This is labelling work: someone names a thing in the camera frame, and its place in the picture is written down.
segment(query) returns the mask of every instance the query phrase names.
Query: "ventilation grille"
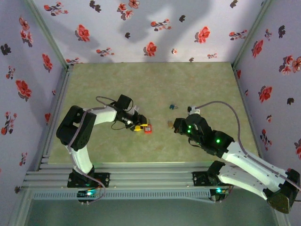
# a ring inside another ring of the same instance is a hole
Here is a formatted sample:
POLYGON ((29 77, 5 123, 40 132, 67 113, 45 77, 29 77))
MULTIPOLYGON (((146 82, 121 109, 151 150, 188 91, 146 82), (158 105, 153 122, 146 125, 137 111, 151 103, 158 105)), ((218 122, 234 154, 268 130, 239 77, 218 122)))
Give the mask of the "ventilation grille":
MULTIPOLYGON (((75 191, 36 191, 33 195, 35 200, 93 200, 98 196, 77 197, 75 191)), ((182 199, 182 198, 208 198, 210 197, 209 189, 200 190, 137 190, 137 191, 107 191, 103 199, 120 200, 120 199, 182 199)))

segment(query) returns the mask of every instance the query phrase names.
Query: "floral wallpaper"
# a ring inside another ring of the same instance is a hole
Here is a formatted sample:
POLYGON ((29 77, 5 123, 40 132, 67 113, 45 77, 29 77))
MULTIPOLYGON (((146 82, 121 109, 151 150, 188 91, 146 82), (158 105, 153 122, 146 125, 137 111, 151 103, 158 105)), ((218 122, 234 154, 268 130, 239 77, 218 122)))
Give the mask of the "floral wallpaper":
MULTIPOLYGON (((263 157, 301 173, 300 8, 299 0, 272 1, 235 70, 263 157)), ((300 225, 299 218, 296 202, 289 219, 300 225)))
POLYGON ((51 120, 63 67, 23 0, 1 1, 0 15, 0 225, 6 226, 51 120))
POLYGON ((233 62, 264 2, 32 1, 68 64, 233 62))

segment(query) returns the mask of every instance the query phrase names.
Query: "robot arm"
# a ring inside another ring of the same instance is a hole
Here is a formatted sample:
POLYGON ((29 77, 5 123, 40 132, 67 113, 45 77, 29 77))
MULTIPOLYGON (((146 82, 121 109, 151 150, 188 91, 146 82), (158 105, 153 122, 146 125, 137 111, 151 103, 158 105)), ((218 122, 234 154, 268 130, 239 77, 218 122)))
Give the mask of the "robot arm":
POLYGON ((229 135, 212 130, 199 109, 189 107, 188 112, 186 119, 175 120, 174 133, 186 135, 189 143, 197 143, 193 146, 238 166, 233 168, 227 162, 215 161, 207 171, 211 183, 239 186, 267 200, 278 211, 289 213, 298 194, 300 174, 293 169, 286 172, 277 168, 245 150, 229 135))
POLYGON ((77 174, 87 174, 93 178, 94 167, 88 155, 87 143, 95 125, 104 122, 120 121, 125 124, 126 129, 130 129, 131 131, 135 131, 136 126, 147 125, 146 118, 136 111, 136 106, 129 107, 131 101, 131 98, 121 95, 117 102, 105 105, 104 107, 94 108, 90 111, 76 105, 70 108, 58 127, 56 136, 70 151, 73 163, 75 164, 73 170, 77 174), (81 123, 80 130, 77 132, 79 128, 78 124, 81 122, 85 112, 86 115, 81 123), (68 148, 74 136, 75 139, 70 148, 68 148))

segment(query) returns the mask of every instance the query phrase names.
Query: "small brown object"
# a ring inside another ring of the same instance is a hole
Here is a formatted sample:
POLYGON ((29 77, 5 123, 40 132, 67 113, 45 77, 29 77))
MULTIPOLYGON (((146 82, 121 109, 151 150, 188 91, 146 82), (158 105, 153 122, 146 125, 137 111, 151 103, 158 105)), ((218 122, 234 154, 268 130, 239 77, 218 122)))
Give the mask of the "small brown object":
POLYGON ((174 124, 173 124, 172 121, 168 121, 167 124, 168 124, 168 127, 169 127, 169 128, 171 128, 171 129, 174 128, 174 124))

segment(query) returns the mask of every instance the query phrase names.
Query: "purple cable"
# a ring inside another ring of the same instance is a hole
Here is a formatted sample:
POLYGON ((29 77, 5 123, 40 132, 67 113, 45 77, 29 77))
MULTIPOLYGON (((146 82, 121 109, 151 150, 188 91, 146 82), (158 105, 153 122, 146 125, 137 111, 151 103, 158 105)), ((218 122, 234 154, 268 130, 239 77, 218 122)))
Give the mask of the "purple cable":
POLYGON ((249 156, 248 152, 245 150, 245 148, 243 147, 243 145, 241 143, 241 140, 240 140, 240 121, 239 121, 238 115, 237 115, 236 111, 234 110, 234 108, 231 105, 229 105, 229 104, 227 104, 226 102, 223 102, 223 101, 215 100, 215 101, 211 101, 207 104, 201 105, 199 107, 196 107, 196 109, 205 107, 205 106, 210 105, 210 104, 215 104, 215 103, 220 103, 220 104, 224 104, 224 105, 228 106, 233 111, 233 113, 235 114, 237 125, 238 125, 238 134, 237 134, 238 143, 239 143, 239 146, 240 146, 241 150, 246 155, 246 157, 249 157, 251 160, 253 160, 257 164, 261 165, 262 167, 266 168, 267 170, 271 171, 272 173, 276 174, 277 176, 280 176, 282 179, 286 180, 288 183, 290 183, 291 185, 296 187, 299 191, 301 191, 301 187, 297 186, 293 181, 291 181, 290 179, 287 179, 286 177, 282 176, 279 172, 273 170, 272 168, 262 164, 261 162, 259 162, 255 158, 253 158, 252 156, 249 156))
MULTIPOLYGON (((79 127, 77 128, 77 130, 76 130, 76 132, 75 132, 73 138, 71 139, 70 143, 69 143, 68 146, 67 146, 68 151, 69 151, 69 154, 72 153, 71 145, 73 144, 73 142, 75 141, 77 135, 79 134, 80 128, 81 128, 82 125, 83 125, 83 122, 84 122, 84 119, 85 119, 86 114, 87 114, 88 112, 90 112, 90 111, 93 111, 93 110, 101 110, 101 109, 104 109, 104 107, 90 108, 90 109, 88 109, 88 110, 86 110, 86 111, 84 112, 84 114, 83 114, 83 116, 82 116, 82 118, 81 118, 81 120, 80 120, 79 127)), ((103 198, 103 197, 106 195, 106 188, 105 188, 104 184, 103 184, 101 181, 96 180, 95 178, 90 177, 89 175, 87 175, 86 173, 84 173, 81 169, 79 169, 79 168, 77 167, 77 165, 76 165, 76 163, 75 163, 73 157, 71 157, 71 159, 72 159, 73 165, 75 166, 75 168, 77 169, 78 172, 80 172, 80 173, 81 173, 82 175, 84 175, 85 177, 87 177, 87 178, 89 178, 89 179, 91 179, 91 180, 97 182, 97 183, 98 183, 100 186, 102 186, 102 188, 103 188, 103 194, 102 194, 100 197, 98 197, 97 199, 91 201, 90 203, 93 203, 93 202, 98 201, 98 200, 100 200, 101 198, 103 198)))

